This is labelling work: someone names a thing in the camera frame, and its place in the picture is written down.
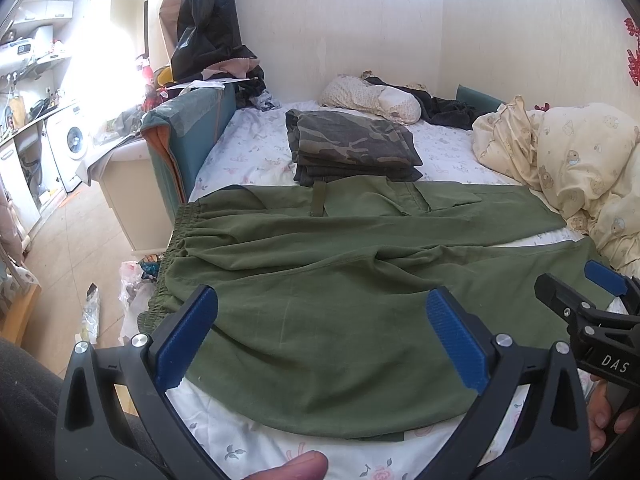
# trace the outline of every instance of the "washing machine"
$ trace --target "washing machine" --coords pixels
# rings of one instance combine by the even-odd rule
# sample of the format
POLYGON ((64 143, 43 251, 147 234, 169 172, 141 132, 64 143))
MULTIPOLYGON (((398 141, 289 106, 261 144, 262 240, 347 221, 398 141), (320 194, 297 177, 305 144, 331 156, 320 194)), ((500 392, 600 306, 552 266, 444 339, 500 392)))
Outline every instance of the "washing machine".
POLYGON ((47 120, 47 136, 62 183, 71 193, 81 182, 76 169, 92 143, 80 105, 71 105, 51 116, 47 120))

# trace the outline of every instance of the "human hand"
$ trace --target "human hand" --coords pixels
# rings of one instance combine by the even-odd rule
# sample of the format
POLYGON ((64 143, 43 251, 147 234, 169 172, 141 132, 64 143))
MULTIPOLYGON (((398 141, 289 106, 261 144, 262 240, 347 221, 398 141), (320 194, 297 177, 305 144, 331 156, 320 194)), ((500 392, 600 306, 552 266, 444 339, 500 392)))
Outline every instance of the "human hand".
MULTIPOLYGON (((607 442, 604 429, 609 424, 613 413, 611 413, 611 406, 607 400, 607 381, 603 381, 598 377, 592 376, 593 381, 598 381, 595 390, 591 394, 589 405, 587 406, 587 415, 589 417, 589 438, 591 440, 591 452, 600 451, 607 442)), ((614 430, 617 434, 625 433, 628 430, 631 423, 636 418, 639 409, 634 408, 628 410, 628 412, 622 413, 616 424, 614 430)))
POLYGON ((319 451, 307 451, 280 467, 259 471, 244 480, 322 480, 329 461, 319 451))

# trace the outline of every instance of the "red hanging ornament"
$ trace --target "red hanging ornament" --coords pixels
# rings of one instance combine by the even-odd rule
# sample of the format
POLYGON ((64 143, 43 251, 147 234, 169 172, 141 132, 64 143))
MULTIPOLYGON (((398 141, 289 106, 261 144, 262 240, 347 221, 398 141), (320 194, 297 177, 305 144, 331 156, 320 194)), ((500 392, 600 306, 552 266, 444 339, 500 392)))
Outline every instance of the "red hanging ornament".
POLYGON ((626 52, 629 54, 629 75, 631 80, 636 86, 640 86, 640 28, 636 27, 634 20, 627 18, 625 20, 626 30, 629 31, 630 36, 635 36, 638 39, 638 49, 635 53, 631 49, 626 52))

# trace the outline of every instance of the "metal screw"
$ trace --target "metal screw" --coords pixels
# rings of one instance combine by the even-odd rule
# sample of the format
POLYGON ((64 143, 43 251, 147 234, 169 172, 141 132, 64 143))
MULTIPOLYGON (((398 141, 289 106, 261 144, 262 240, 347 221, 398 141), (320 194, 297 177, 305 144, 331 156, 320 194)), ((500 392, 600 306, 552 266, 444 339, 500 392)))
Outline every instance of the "metal screw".
POLYGON ((74 352, 76 354, 84 354, 89 349, 89 343, 87 341, 81 341, 74 346, 74 352))
POLYGON ((498 346, 509 347, 513 344, 513 339, 509 334, 498 334, 495 337, 495 342, 498 343, 498 346))
POLYGON ((146 334, 136 334, 131 338, 131 344, 136 348, 146 345, 149 342, 149 338, 146 334))
POLYGON ((570 348, 569 345, 564 341, 558 341, 556 343, 556 350, 558 350, 561 354, 568 354, 570 348))

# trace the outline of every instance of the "dark gray pants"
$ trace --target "dark gray pants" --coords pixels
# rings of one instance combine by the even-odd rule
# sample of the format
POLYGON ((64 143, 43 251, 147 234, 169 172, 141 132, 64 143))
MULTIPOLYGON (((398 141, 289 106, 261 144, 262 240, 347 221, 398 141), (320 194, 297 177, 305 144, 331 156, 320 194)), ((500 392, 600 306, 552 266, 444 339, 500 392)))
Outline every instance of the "dark gray pants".
MULTIPOLYGON (((54 480, 54 436, 62 379, 0 337, 0 478, 54 480)), ((128 416, 142 453, 158 453, 136 416, 128 416)))

